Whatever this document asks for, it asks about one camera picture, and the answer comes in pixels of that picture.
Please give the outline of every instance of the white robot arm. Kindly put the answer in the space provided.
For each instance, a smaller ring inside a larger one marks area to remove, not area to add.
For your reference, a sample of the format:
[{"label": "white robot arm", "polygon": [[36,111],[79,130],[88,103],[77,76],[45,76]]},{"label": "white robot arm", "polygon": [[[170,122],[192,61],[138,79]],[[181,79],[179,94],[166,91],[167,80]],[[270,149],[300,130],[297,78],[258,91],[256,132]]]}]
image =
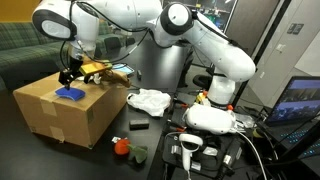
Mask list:
[{"label": "white robot arm", "polygon": [[[214,105],[226,106],[234,92],[235,82],[247,81],[255,73],[253,61],[243,50],[209,19],[181,3],[171,3],[162,9],[159,0],[43,0],[33,13],[34,26],[45,36],[69,41],[71,45],[71,67],[62,75],[60,73],[60,76],[67,77],[63,80],[59,78],[62,84],[70,84],[78,73],[82,65],[81,54],[86,53],[90,57],[94,53],[100,18],[127,31],[148,28],[155,43],[164,48],[180,39],[188,40],[216,67],[215,74],[218,75],[213,77],[207,95]],[[192,112],[197,113],[197,110],[199,107],[190,111],[189,117],[194,117]],[[204,110],[202,113],[207,112],[209,116],[217,115],[214,117],[216,120],[221,118],[234,121],[232,116],[223,114],[222,110]],[[189,124],[192,125],[194,120],[189,119]],[[197,128],[208,129],[209,126],[205,123],[212,122],[201,123],[204,124]],[[216,129],[212,132],[221,134]]]}]

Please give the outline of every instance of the table surface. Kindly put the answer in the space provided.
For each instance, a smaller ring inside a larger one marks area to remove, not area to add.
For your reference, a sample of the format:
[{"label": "table surface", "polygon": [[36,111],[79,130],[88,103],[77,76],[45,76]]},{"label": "table surface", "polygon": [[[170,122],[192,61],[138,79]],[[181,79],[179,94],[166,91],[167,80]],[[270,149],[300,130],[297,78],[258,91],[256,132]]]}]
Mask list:
[{"label": "table surface", "polygon": [[[184,52],[183,47],[159,49],[153,42],[145,41],[123,62],[142,71],[141,81],[133,77],[135,85],[166,87],[166,92],[175,92]],[[167,119],[166,113],[162,118],[154,118],[125,105],[94,148],[89,150],[32,134],[11,92],[0,92],[0,114],[0,179],[13,180],[150,179],[149,170]],[[135,118],[148,118],[149,129],[130,131],[129,120]],[[115,155],[111,142],[114,136],[127,137],[132,144],[148,146],[145,163],[137,165],[126,157]]]}]

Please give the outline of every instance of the orange object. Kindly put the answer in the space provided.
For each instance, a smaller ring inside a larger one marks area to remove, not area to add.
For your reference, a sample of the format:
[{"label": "orange object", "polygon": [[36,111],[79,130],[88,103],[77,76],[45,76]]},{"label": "orange object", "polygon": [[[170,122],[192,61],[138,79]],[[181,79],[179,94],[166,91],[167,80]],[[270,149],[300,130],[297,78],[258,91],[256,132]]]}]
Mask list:
[{"label": "orange object", "polygon": [[129,153],[129,148],[127,145],[130,144],[128,139],[120,139],[117,141],[116,145],[114,146],[114,151],[118,155],[125,155]]},{"label": "orange object", "polygon": [[208,91],[203,91],[202,94],[204,97],[207,97]]},{"label": "orange object", "polygon": [[233,106],[232,106],[231,104],[229,104],[229,105],[227,106],[227,109],[230,110],[230,111],[233,111]]},{"label": "orange object", "polygon": [[188,108],[188,104],[181,104],[181,107]]}]

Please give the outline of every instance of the monitor screen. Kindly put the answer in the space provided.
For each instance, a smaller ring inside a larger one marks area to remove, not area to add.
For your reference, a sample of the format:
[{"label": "monitor screen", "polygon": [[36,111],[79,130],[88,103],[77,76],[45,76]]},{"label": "monitor screen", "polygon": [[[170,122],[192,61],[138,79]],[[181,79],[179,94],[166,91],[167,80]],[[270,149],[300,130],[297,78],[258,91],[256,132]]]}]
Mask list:
[{"label": "monitor screen", "polygon": [[269,123],[308,120],[320,111],[320,77],[292,77],[278,99]]}]

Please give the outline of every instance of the blue object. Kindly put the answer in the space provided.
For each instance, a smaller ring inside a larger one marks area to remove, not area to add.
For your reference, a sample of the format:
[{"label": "blue object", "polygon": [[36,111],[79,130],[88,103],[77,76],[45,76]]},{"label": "blue object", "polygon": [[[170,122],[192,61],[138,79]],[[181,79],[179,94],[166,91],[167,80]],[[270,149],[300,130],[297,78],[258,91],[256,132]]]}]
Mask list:
[{"label": "blue object", "polygon": [[74,101],[77,101],[77,100],[83,98],[86,93],[80,89],[77,89],[77,88],[70,87],[70,90],[67,90],[66,88],[63,87],[63,88],[56,90],[56,94],[59,97],[70,98]]}]

